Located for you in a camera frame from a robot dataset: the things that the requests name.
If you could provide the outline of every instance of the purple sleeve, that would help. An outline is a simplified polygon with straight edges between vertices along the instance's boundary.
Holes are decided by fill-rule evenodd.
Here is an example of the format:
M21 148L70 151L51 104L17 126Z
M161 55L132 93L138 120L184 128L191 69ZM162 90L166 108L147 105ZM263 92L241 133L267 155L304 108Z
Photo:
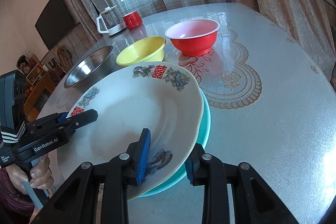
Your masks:
M5 168L0 169L0 203L4 209L24 217L30 218L34 212L33 202L14 187Z

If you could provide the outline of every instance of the metal basin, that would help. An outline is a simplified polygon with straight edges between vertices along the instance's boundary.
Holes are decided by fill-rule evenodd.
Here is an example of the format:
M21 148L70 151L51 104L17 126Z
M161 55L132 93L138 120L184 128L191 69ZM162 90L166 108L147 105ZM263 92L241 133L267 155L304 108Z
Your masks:
M86 57L69 72L64 87L85 92L105 76L111 74L113 72L112 50L112 46L106 46Z

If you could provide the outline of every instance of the teal bowl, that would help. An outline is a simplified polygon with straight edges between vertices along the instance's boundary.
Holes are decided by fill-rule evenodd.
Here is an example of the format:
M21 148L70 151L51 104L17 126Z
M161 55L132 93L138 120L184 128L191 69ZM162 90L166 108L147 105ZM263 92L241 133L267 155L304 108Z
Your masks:
M198 130L198 137L196 142L200 143L203 148L205 148L208 138L209 138L209 133L210 133L210 124L211 124L211 118L210 118L210 107L209 103L207 101L207 98L205 97L203 91L199 89L201 92L201 95L203 97L204 101L204 110L203 110L203 116L201 120L201 124L199 125L199 130ZM149 190L148 192L142 194L139 196L139 198L143 198L146 196L150 195L155 195L158 194L164 190L167 190L168 188L172 187L176 183L178 183L181 179L183 179L186 176L185 172L185 167L182 165L174 175L172 175L168 180L165 182L161 183L160 185L156 186L152 190Z

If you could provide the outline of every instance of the electric kettle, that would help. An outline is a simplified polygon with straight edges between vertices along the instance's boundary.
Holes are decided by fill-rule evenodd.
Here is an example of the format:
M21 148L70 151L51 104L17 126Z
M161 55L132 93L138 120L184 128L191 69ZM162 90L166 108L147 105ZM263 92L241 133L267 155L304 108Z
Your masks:
M117 6L106 7L97 17L97 31L99 33L108 33L109 36L121 32L126 26L123 19L120 18Z

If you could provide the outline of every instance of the kettle handle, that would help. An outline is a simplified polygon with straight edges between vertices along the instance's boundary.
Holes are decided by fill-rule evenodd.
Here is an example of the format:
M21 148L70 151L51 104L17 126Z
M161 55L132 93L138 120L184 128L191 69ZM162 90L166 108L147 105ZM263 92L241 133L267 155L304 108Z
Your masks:
M104 25L106 31L100 30L100 23L99 23L100 19L103 22L103 25ZM101 15L99 17L97 17L97 31L98 31L98 33L109 33L109 31L107 30L107 26L106 26L105 22L103 21L103 18L101 17Z

